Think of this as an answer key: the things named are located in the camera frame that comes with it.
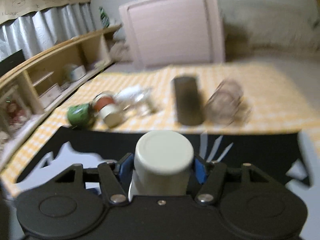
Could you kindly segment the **green tin cup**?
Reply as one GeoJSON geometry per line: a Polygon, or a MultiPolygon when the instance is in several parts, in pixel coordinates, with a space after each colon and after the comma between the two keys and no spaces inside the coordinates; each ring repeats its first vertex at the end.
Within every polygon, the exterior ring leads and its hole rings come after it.
{"type": "Polygon", "coordinates": [[[90,103],[70,106],[67,110],[67,120],[73,127],[90,127],[95,122],[93,107],[90,103]]]}

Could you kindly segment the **cream cup with red sleeve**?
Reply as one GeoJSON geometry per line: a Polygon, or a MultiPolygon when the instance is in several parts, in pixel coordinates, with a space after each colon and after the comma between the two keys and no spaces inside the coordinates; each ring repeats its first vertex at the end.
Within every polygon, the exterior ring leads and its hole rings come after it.
{"type": "Polygon", "coordinates": [[[101,92],[93,99],[92,105],[108,128],[114,128],[123,122],[122,110],[116,103],[112,92],[101,92]]]}

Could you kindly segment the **clear glass jar cup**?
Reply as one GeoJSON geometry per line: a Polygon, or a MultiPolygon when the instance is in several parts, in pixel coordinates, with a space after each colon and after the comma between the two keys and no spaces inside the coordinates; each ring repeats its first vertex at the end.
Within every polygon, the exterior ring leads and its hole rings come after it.
{"type": "Polygon", "coordinates": [[[135,92],[133,107],[139,116],[147,116],[157,112],[157,106],[152,96],[152,89],[146,88],[135,92]]]}

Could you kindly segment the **dark olive upside-down tumbler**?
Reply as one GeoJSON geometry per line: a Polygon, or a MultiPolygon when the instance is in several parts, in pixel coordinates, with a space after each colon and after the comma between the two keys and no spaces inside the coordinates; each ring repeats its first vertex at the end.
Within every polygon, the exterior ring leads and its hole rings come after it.
{"type": "Polygon", "coordinates": [[[177,76],[173,80],[177,121],[184,126],[204,122],[201,97],[194,76],[177,76]]]}

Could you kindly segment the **clear mug with brown bands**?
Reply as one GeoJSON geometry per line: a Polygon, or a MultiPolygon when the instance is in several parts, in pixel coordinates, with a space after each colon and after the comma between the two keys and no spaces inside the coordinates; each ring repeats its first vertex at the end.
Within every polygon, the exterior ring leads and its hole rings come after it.
{"type": "Polygon", "coordinates": [[[252,105],[235,79],[224,79],[204,107],[206,120],[215,125],[243,125],[249,120],[252,105]]]}

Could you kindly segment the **yellow checkered cloth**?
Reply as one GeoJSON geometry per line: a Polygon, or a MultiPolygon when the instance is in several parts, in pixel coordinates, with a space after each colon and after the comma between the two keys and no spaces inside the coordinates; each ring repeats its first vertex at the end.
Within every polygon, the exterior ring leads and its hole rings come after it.
{"type": "Polygon", "coordinates": [[[151,88],[152,98],[159,108],[153,115],[132,115],[116,128],[116,132],[144,132],[170,129],[180,132],[213,134],[276,134],[304,130],[315,148],[319,148],[319,113],[307,102],[294,82],[270,64],[210,64],[204,66],[170,65],[160,70],[133,74],[99,74],[82,85],[66,102],[57,107],[1,171],[1,181],[13,196],[20,192],[16,180],[39,150],[61,127],[67,125],[67,109],[87,103],[103,91],[119,92],[140,85],[151,88]],[[249,117],[243,125],[214,125],[205,122],[187,127],[177,122],[173,79],[191,75],[205,99],[215,92],[226,78],[233,78],[243,88],[249,104],[249,117]]]}

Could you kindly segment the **small white drawer box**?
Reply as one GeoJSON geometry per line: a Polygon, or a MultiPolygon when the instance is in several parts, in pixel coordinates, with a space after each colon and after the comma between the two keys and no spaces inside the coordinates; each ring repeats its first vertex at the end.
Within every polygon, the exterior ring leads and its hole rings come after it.
{"type": "Polygon", "coordinates": [[[42,107],[47,108],[52,102],[54,102],[56,98],[60,96],[60,94],[61,88],[56,83],[39,97],[42,107]]]}

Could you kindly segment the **tissue box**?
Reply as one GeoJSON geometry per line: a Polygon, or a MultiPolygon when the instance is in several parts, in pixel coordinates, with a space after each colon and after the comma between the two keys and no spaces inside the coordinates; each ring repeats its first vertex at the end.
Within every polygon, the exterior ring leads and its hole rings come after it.
{"type": "Polygon", "coordinates": [[[63,67],[65,77],[69,82],[76,82],[86,75],[86,69],[83,65],[66,64],[63,67]]]}

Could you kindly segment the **wooden left shelf unit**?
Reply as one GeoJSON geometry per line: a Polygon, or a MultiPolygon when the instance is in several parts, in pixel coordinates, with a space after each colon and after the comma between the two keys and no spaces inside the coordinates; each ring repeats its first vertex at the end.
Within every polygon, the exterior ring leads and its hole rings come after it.
{"type": "Polygon", "coordinates": [[[1,167],[52,111],[86,81],[112,64],[108,42],[119,24],[74,37],[22,62],[1,76],[1,167]],[[69,82],[66,64],[83,65],[86,75],[69,82]],[[61,94],[47,108],[39,97],[54,84],[61,94]]]}

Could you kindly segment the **pink folding table top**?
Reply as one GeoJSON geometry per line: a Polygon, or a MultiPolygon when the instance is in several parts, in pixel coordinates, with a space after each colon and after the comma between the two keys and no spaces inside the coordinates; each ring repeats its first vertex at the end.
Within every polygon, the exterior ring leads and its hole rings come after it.
{"type": "Polygon", "coordinates": [[[138,70],[226,60],[219,0],[137,0],[119,13],[138,70]]]}

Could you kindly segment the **green glass bottle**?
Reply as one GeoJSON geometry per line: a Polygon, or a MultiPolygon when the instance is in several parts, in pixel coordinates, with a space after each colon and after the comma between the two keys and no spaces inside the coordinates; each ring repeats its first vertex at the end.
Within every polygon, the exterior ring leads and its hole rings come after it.
{"type": "Polygon", "coordinates": [[[110,25],[110,19],[103,7],[99,7],[99,15],[102,26],[104,28],[108,28],[110,25]]]}

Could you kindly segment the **beige bedding pile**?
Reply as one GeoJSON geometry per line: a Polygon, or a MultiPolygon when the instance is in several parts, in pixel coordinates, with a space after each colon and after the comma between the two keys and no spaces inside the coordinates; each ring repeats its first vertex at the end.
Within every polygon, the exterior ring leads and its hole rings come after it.
{"type": "MultiPolygon", "coordinates": [[[[289,8],[253,5],[239,1],[219,4],[225,36],[225,53],[244,53],[256,48],[319,52],[319,30],[289,8]]],[[[122,61],[133,60],[125,39],[122,61]]]]}

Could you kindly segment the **grey curtain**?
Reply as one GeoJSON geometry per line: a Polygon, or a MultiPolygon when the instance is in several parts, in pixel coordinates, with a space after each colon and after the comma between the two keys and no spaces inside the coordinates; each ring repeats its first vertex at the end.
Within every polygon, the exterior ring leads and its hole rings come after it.
{"type": "Polygon", "coordinates": [[[61,42],[95,30],[89,3],[31,12],[1,24],[1,60],[19,50],[29,59],[61,42]]]}

